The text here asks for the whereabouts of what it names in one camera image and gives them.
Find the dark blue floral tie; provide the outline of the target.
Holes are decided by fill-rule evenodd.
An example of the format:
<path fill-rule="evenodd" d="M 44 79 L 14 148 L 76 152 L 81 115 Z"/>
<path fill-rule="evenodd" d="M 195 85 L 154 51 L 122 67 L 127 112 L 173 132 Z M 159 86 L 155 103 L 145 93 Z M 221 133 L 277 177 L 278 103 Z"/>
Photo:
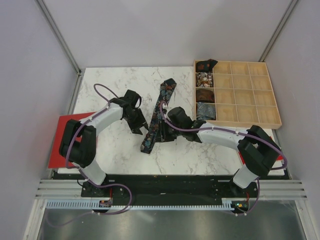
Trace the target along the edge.
<path fill-rule="evenodd" d="M 140 146 L 141 153 L 150 154 L 152 152 L 157 137 L 160 134 L 161 122 L 163 120 L 161 114 L 162 103 L 165 102 L 167 104 L 170 101 L 176 86 L 177 83 L 173 78 L 169 78 L 160 84 L 159 96 L 153 110 L 149 129 Z"/>

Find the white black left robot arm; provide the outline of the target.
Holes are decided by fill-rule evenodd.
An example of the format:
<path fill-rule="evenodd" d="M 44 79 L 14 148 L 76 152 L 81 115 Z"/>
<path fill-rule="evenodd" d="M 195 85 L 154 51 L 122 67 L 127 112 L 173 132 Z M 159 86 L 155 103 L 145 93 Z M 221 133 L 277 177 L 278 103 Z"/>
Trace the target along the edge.
<path fill-rule="evenodd" d="M 110 185 L 104 181 L 106 173 L 96 160 L 97 137 L 114 122 L 125 120 L 135 135 L 142 135 L 141 128 L 148 129 L 140 109 L 141 96 L 127 90 L 122 97 L 114 97 L 99 111 L 80 120 L 66 122 L 59 146 L 59 154 L 65 158 L 65 165 L 72 163 L 84 178 L 92 182 L 92 191 L 99 197 L 106 196 Z"/>

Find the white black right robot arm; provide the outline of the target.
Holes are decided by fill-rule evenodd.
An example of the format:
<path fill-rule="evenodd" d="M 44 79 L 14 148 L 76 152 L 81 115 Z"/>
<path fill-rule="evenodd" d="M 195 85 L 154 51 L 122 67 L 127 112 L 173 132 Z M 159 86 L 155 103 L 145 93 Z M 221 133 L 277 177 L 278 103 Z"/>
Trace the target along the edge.
<path fill-rule="evenodd" d="M 191 120 L 182 107 L 165 113 L 165 106 L 165 103 L 160 105 L 162 121 L 167 125 L 161 128 L 163 140 L 182 136 L 189 142 L 220 145 L 240 153 L 244 164 L 229 184 L 233 196 L 242 196 L 250 183 L 274 170 L 273 166 L 282 151 L 260 126 L 252 125 L 247 130 L 236 131 L 205 120 Z"/>

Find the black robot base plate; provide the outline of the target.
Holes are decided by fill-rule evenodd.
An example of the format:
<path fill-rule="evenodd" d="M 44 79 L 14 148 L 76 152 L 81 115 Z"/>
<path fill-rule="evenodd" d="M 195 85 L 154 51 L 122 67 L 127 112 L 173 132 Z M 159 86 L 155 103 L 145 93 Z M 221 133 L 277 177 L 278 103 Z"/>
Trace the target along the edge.
<path fill-rule="evenodd" d="M 112 187 L 82 184 L 81 197 L 108 198 L 121 205 L 131 204 L 219 204 L 223 199 L 245 201 L 258 195 L 255 182 L 241 189 L 231 184 L 229 175 L 120 175 L 104 181 Z"/>

